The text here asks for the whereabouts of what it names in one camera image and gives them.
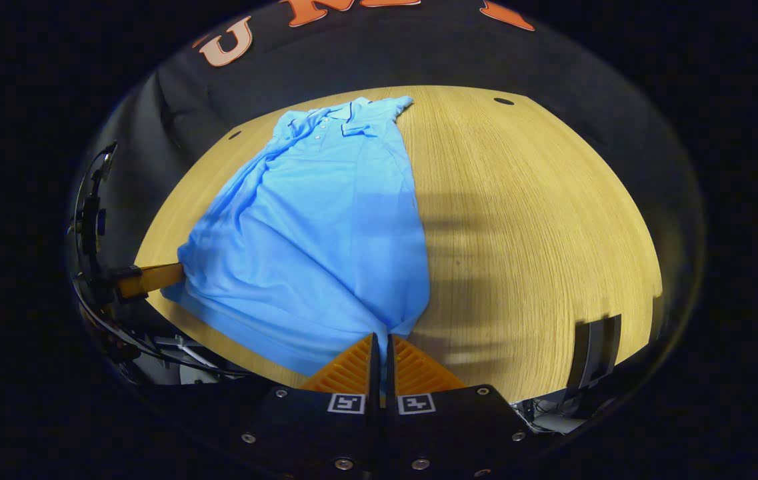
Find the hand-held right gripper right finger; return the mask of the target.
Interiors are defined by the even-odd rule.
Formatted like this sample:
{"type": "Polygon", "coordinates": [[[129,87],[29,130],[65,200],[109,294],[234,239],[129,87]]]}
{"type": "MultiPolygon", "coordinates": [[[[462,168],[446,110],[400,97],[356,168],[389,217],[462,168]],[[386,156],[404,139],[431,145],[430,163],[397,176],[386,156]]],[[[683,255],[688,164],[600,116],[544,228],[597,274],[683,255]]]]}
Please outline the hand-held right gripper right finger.
{"type": "Polygon", "coordinates": [[[397,335],[387,341],[384,475],[519,478],[543,438],[493,385],[464,386],[397,335]]]}

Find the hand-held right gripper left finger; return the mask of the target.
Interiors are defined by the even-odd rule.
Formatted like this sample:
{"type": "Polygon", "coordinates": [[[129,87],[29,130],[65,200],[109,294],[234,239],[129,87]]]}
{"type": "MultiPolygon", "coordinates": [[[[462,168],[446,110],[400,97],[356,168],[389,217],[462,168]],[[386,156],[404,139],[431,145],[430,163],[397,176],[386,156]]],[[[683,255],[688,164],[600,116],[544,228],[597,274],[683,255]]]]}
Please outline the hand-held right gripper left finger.
{"type": "Polygon", "coordinates": [[[235,426],[229,454],[268,478],[372,477],[380,368],[372,333],[305,388],[269,386],[235,426]]]}

